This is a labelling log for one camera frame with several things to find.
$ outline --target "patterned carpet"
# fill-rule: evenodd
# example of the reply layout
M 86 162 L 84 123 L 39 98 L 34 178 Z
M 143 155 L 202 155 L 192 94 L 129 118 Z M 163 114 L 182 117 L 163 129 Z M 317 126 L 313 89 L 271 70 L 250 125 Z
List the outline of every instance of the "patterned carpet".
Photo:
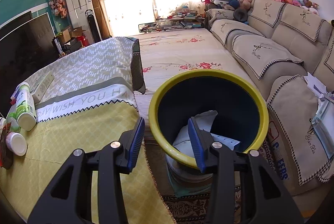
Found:
M 204 224 L 210 192 L 177 198 L 168 180 L 164 151 L 153 138 L 145 138 L 145 147 L 146 158 L 158 191 L 177 224 Z M 266 142 L 258 151 L 268 162 L 272 162 Z M 241 187 L 237 184 L 235 186 L 234 223 L 240 222 L 240 206 Z

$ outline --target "gray stripe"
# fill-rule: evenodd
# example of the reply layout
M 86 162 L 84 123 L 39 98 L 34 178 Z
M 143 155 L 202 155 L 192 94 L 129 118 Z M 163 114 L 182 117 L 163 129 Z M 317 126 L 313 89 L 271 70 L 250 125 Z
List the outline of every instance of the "gray stripe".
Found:
M 61 95 L 61 96 L 55 96 L 54 98 L 48 99 L 47 101 L 41 102 L 40 104 L 36 105 L 36 109 L 43 108 L 43 107 L 45 107 L 49 104 L 53 104 L 55 102 L 64 101 L 66 99 L 70 99 L 70 98 L 73 98 L 74 96 L 82 95 L 82 94 L 85 94 L 87 92 L 96 91 L 96 90 L 99 90 L 101 88 L 111 86 L 113 84 L 124 84 L 127 88 L 129 88 L 132 91 L 132 87 L 122 77 L 114 77 L 114 78 L 111 78 L 111 79 L 106 80 L 106 81 L 104 81 L 102 83 L 99 83 L 99 84 L 93 84 L 93 85 L 78 89 L 76 91 L 69 92 L 69 93 Z

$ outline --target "silver screw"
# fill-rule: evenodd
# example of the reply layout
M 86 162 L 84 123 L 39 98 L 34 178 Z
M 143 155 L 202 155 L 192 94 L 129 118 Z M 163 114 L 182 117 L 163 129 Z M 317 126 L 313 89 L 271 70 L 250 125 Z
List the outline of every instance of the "silver screw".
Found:
M 257 150 L 255 150 L 255 149 L 252 149 L 250 152 L 249 152 L 249 154 L 251 155 L 251 156 L 253 156 L 253 157 L 258 157 L 260 154 L 259 154 L 259 152 L 257 151 Z
M 76 149 L 74 152 L 73 152 L 73 155 L 74 156 L 80 156 L 82 154 L 82 149 Z
M 112 148 L 118 148 L 120 145 L 121 145 L 121 143 L 118 142 L 118 141 L 114 141 L 114 142 L 112 142 L 112 143 L 110 144 L 110 146 L 111 146 Z
M 212 146 L 213 146 L 214 148 L 221 148 L 223 145 L 222 145 L 220 142 L 213 142 L 213 143 L 212 143 Z

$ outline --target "sofa backrest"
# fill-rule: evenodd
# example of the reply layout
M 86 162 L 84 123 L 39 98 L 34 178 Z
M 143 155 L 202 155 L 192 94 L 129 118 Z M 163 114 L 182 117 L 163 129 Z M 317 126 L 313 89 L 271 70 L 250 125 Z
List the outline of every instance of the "sofa backrest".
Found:
M 327 87 L 328 92 L 334 90 L 334 32 L 313 75 Z
M 303 8 L 273 0 L 253 0 L 248 22 L 267 38 L 304 61 L 315 71 L 328 45 L 332 26 Z

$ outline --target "bed sheet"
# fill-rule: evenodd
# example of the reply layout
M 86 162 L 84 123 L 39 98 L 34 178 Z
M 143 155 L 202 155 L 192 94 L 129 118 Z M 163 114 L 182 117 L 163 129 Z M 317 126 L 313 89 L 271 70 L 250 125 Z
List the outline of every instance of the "bed sheet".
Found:
M 193 69 L 219 69 L 255 84 L 226 48 L 207 30 L 190 29 L 147 33 L 139 39 L 145 94 L 135 92 L 139 115 L 148 124 L 148 108 L 155 91 L 178 73 Z

